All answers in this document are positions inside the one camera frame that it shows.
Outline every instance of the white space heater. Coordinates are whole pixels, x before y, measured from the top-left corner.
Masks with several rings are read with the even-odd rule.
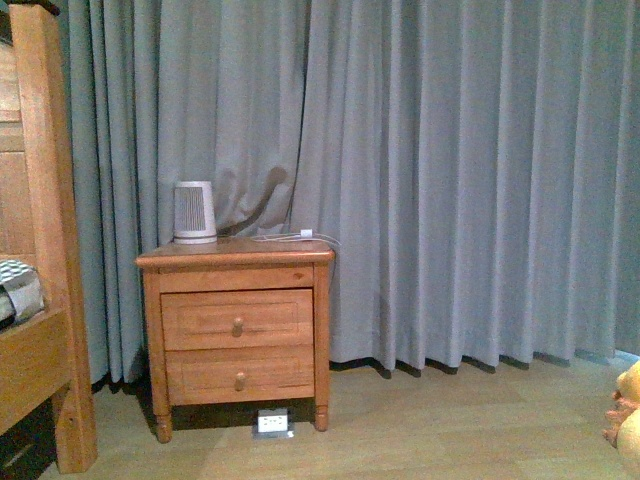
[[[174,200],[175,243],[212,243],[218,239],[211,182],[177,182]]]

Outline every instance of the cable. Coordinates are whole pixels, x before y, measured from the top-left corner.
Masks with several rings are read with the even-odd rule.
[[[310,230],[302,230],[301,233],[272,233],[267,235],[256,235],[251,237],[254,242],[308,242],[310,240],[317,240],[320,242],[328,243],[333,247],[342,246],[341,243],[335,238],[324,235],[322,233],[316,233],[315,235]]]

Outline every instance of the wooden knob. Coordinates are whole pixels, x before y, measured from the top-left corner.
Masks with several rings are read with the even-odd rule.
[[[236,317],[233,320],[233,328],[231,329],[231,335],[234,337],[239,337],[242,335],[242,327],[244,325],[244,320],[242,317]]]
[[[241,392],[244,390],[245,384],[247,383],[247,376],[244,372],[238,372],[236,374],[236,392]]]

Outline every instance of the wooden nightstand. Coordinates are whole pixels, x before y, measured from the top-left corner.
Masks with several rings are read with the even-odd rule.
[[[318,241],[247,238],[138,257],[160,442],[173,405],[313,397],[327,429],[333,258]]]

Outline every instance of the stuffed animal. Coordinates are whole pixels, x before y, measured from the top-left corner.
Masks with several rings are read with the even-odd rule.
[[[611,428],[604,437],[618,449],[625,469],[640,478],[640,362],[618,377],[616,406],[606,414]]]

